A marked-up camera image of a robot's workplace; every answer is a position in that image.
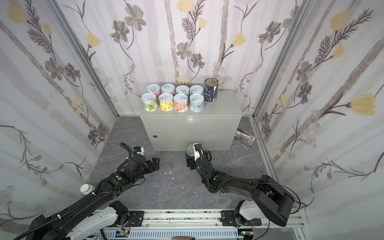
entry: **yellow can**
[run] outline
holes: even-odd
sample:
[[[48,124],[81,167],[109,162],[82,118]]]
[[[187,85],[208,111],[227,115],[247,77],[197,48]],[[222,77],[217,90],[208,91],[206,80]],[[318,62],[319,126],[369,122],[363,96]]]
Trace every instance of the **yellow can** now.
[[[168,112],[173,109],[173,95],[170,93],[163,93],[159,96],[161,110]]]

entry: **can lid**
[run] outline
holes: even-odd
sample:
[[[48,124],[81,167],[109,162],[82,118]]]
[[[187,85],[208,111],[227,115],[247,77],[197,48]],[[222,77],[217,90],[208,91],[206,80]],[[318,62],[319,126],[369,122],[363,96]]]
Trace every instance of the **can lid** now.
[[[208,87],[215,87],[218,85],[218,80],[216,78],[207,78],[204,81],[204,84],[207,85]]]
[[[185,85],[181,85],[176,87],[176,92],[177,93],[182,93],[182,94],[187,94],[189,93],[189,87]]]
[[[164,103],[170,102],[173,100],[173,95],[170,93],[162,93],[159,96],[159,100],[160,100],[160,102],[164,102]]]
[[[147,86],[147,92],[154,93],[154,92],[157,92],[159,90],[160,90],[160,86],[157,84],[151,84],[151,85]]]
[[[186,103],[188,102],[188,97],[185,94],[179,93],[173,97],[173,101],[177,103]]]
[[[145,103],[150,103],[156,100],[156,95],[154,93],[146,93],[143,96],[141,96],[141,100]]]
[[[166,93],[173,92],[175,90],[175,86],[173,84],[164,84],[161,86],[161,90]]]
[[[203,87],[200,86],[200,85],[193,85],[191,88],[190,88],[190,92],[193,94],[193,93],[201,93],[203,91]]]
[[[204,97],[201,94],[195,93],[189,96],[189,99],[193,103],[199,103],[201,101],[204,101]]]

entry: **light blue can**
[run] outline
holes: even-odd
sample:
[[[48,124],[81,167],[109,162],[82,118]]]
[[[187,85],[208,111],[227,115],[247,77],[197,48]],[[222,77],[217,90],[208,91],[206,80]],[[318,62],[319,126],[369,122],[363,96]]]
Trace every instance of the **light blue can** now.
[[[200,94],[192,94],[189,96],[189,108],[194,112],[200,112],[204,108],[204,97]]]

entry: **floral wallpaper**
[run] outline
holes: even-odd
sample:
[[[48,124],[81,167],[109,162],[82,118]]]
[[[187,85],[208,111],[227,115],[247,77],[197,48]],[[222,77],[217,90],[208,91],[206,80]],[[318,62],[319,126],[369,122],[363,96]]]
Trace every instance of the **floral wallpaper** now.
[[[382,1],[315,1],[257,115],[314,240],[384,234],[383,10]]]
[[[252,115],[301,1],[58,3],[119,114],[139,114],[149,84],[217,78]]]
[[[79,199],[114,117],[44,2],[0,6],[0,235],[11,239]]]

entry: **gray cabinet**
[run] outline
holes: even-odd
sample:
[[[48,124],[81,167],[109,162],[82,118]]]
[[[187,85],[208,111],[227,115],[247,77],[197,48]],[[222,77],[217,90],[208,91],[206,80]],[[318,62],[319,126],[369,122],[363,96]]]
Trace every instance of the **gray cabinet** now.
[[[206,150],[229,150],[241,117],[233,91],[219,91],[217,100],[204,101],[204,109],[198,113],[160,108],[147,112],[142,107],[140,114],[155,151],[185,151],[194,142]]]

